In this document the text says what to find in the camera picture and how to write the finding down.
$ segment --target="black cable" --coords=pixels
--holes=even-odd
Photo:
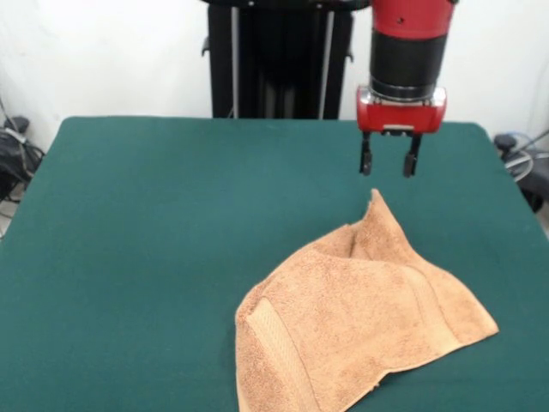
[[[532,139],[531,141],[524,143],[520,148],[516,148],[515,150],[513,150],[512,154],[519,153],[521,150],[524,150],[525,148],[529,148],[530,146],[539,142],[541,139],[547,136],[549,136],[549,129],[539,134],[535,139]]]

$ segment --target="black cylinder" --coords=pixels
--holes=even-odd
[[[446,39],[398,39],[373,30],[371,89],[390,100],[428,99],[437,86]]]

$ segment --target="black stand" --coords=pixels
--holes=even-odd
[[[351,10],[367,2],[207,1],[215,118],[339,117]]]

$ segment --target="towel fold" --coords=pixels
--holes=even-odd
[[[498,332],[407,242],[378,191],[365,218],[296,251],[236,314],[240,412],[340,412],[388,373]]]

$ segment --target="green tablecloth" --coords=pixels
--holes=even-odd
[[[237,410],[233,314],[291,252],[378,187],[413,246],[501,333],[387,377],[368,412],[546,410],[549,245],[485,132],[354,123],[72,118],[0,245],[0,410]]]

